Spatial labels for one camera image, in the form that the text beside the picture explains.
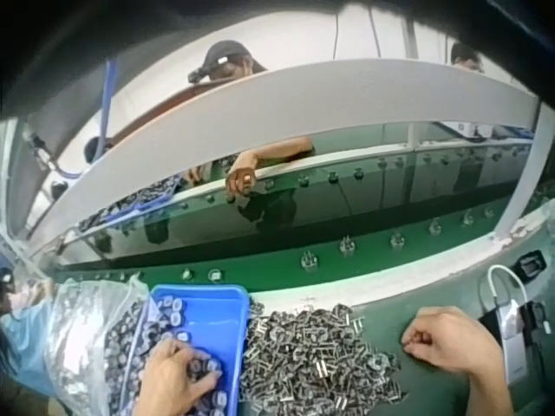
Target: blue cable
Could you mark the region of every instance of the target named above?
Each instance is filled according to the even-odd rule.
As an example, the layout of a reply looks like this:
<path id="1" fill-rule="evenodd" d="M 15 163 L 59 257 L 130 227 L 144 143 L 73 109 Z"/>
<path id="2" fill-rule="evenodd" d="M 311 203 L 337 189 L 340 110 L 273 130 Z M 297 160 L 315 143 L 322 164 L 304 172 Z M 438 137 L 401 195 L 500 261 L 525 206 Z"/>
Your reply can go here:
<path id="1" fill-rule="evenodd" d="M 112 104 L 112 96 L 115 91 L 115 79 L 117 74 L 117 66 L 115 61 L 106 62 L 106 76 L 104 77 L 104 88 L 102 90 L 102 107 L 101 107 L 101 131 L 96 146 L 93 162 L 97 161 L 103 154 L 106 144 L 106 133 L 108 130 L 108 119 L 110 115 L 110 105 Z M 55 170 L 65 179 L 79 179 L 81 173 L 65 172 L 56 161 L 52 161 Z"/>

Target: hand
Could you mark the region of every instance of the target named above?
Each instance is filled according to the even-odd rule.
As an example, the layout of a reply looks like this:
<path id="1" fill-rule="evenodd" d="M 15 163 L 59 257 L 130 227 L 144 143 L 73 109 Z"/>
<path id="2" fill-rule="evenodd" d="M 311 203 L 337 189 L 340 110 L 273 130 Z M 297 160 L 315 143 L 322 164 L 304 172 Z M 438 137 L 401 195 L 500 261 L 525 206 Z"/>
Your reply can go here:
<path id="1" fill-rule="evenodd" d="M 242 152 L 225 179 L 225 188 L 228 195 L 245 195 L 257 183 L 255 170 L 258 164 L 257 154 L 251 150 Z"/>
<path id="2" fill-rule="evenodd" d="M 407 354 L 447 371 L 475 376 L 504 371 L 500 345 L 455 307 L 421 308 L 401 343 Z"/>
<path id="3" fill-rule="evenodd" d="M 192 358 L 207 357 L 181 341 L 159 343 L 147 362 L 134 416 L 180 416 L 213 390 L 221 372 L 209 373 L 193 383 L 186 372 Z"/>
<path id="4" fill-rule="evenodd" d="M 185 178 L 185 180 L 193 186 L 198 185 L 203 180 L 202 177 L 205 173 L 207 166 L 208 164 L 205 163 L 204 165 L 197 166 L 192 169 L 188 169 L 183 173 L 183 178 Z"/>

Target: worker's right hand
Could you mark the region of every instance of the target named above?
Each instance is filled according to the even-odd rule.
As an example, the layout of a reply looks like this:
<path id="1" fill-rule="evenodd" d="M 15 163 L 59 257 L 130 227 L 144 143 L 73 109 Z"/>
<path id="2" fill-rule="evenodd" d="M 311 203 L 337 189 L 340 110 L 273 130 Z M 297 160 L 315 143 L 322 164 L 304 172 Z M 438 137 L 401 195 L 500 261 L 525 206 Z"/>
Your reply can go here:
<path id="1" fill-rule="evenodd" d="M 203 360 L 206 354 L 173 339 L 159 343 L 145 367 L 134 416 L 181 416 L 213 390 L 221 373 L 211 372 L 191 382 L 186 369 L 193 358 Z"/>
<path id="2" fill-rule="evenodd" d="M 208 164 L 200 165 L 186 170 L 183 173 L 183 178 L 192 186 L 198 185 L 203 180 L 203 175 Z"/>
<path id="3" fill-rule="evenodd" d="M 421 308 L 401 343 L 407 354 L 447 371 L 475 376 L 504 372 L 500 345 L 455 307 Z"/>

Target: clear plastic bag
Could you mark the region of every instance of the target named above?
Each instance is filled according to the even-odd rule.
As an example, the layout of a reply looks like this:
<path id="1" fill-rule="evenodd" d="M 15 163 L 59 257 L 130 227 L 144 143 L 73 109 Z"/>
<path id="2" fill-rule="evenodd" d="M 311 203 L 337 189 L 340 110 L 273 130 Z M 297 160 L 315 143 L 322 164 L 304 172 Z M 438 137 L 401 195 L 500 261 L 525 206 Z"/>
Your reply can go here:
<path id="1" fill-rule="evenodd" d="M 69 281 L 58 288 L 44 359 L 59 399 L 75 414 L 118 413 L 131 344 L 149 299 L 136 277 L 127 284 Z"/>

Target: blue plastic tray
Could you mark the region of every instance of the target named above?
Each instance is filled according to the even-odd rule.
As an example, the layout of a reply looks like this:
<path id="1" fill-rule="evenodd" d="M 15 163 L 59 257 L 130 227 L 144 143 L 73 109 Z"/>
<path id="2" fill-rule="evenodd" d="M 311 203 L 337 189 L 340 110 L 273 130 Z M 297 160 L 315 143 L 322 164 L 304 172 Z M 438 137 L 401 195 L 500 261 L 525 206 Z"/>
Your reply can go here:
<path id="1" fill-rule="evenodd" d="M 104 222 L 111 223 L 112 221 L 115 221 L 116 219 L 121 218 L 124 215 L 127 215 L 129 212 L 133 212 L 137 206 L 137 202 L 139 201 L 139 198 L 140 198 L 140 192 L 137 192 L 137 195 L 135 196 L 135 200 L 131 204 L 129 204 L 128 207 L 124 208 L 123 210 L 118 210 L 117 212 L 106 216 L 106 219 L 104 220 Z"/>
<path id="2" fill-rule="evenodd" d="M 156 286 L 151 294 L 155 302 L 164 296 L 183 300 L 184 325 L 174 333 L 186 331 L 194 347 L 221 362 L 223 374 L 217 389 L 227 392 L 226 416 L 236 416 L 250 306 L 246 290 L 237 285 L 168 284 Z"/>
<path id="3" fill-rule="evenodd" d="M 175 188 L 177 188 L 178 185 L 180 184 L 181 175 L 173 175 L 171 178 L 168 178 L 166 180 L 173 181 L 173 183 L 170 189 L 165 194 L 160 195 L 156 199 L 153 199 L 152 201 L 148 201 L 146 203 L 138 202 L 135 208 L 138 211 L 150 211 L 156 206 L 165 204 L 167 201 L 169 201 L 172 198 L 173 194 L 175 193 Z"/>

